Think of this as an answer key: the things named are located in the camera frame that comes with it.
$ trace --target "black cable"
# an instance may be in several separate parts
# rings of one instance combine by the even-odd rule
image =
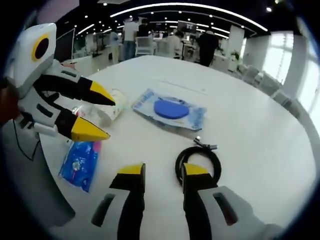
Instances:
[[[35,147],[34,147],[34,150],[33,150],[33,153],[32,153],[32,156],[29,157],[27,156],[27,154],[25,154],[25,152],[22,150],[20,144],[19,144],[19,139],[18,139],[18,134],[17,134],[17,127],[16,127],[16,122],[13,120],[13,127],[14,127],[14,133],[15,133],[15,139],[16,139],[16,143],[18,145],[18,148],[20,149],[21,153],[27,158],[29,159],[30,161],[34,161],[34,157],[36,155],[36,150],[37,150],[37,147],[40,143],[40,140],[35,144]]]
[[[213,184],[216,186],[220,179],[221,171],[222,171],[219,158],[214,152],[212,152],[212,147],[210,145],[204,145],[197,140],[194,140],[194,142],[200,146],[188,147],[185,150],[183,150],[179,154],[179,156],[176,158],[176,161],[175,161],[176,178],[178,179],[180,185],[182,186],[182,169],[181,169],[182,165],[188,162],[188,159],[191,155],[202,154],[202,155],[205,155],[213,165],[212,181],[213,181]]]

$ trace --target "office desk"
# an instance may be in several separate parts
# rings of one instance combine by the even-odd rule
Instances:
[[[120,89],[132,104],[147,88],[207,108],[207,125],[198,134],[205,144],[218,144],[219,186],[248,201],[265,223],[286,227],[303,206],[315,180],[312,149],[304,128],[283,107],[258,89],[223,72],[199,64],[141,56],[101,70],[90,77],[107,90]],[[72,108],[76,101],[57,101]],[[51,232],[73,239],[105,239],[104,228],[91,224],[117,170],[146,163],[145,210],[141,240],[189,239],[183,193],[175,175],[179,153],[193,145],[188,138],[164,131],[131,109],[122,112],[102,143],[90,192],[58,176],[66,155],[65,138],[41,135],[48,167],[76,216]],[[210,162],[193,156],[190,162]]]

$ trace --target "blue round sponge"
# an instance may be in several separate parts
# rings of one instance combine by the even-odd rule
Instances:
[[[189,114],[189,108],[172,101],[158,100],[153,106],[154,112],[165,119],[181,119]]]

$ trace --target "yellow circle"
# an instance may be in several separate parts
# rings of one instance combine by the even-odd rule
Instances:
[[[43,39],[49,39],[49,34],[46,33],[46,34],[42,35],[41,37],[39,37],[39,38],[35,41],[35,43],[34,43],[34,45],[33,45],[32,53],[31,53],[31,59],[32,59],[32,61],[34,61],[34,62],[36,62],[36,61],[38,61],[38,60],[41,59],[41,57],[40,57],[40,58],[37,58],[37,57],[36,57],[36,51],[37,51],[37,48],[38,48],[39,44],[41,43],[41,41],[42,41]]]

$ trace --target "man in black shirt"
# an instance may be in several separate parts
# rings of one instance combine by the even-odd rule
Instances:
[[[137,37],[148,37],[149,31],[151,31],[151,28],[149,26],[149,20],[144,18],[142,19],[142,23],[139,26],[139,31],[137,32]]]
[[[219,39],[212,31],[206,31],[196,39],[196,42],[200,47],[200,64],[209,67],[219,46]]]

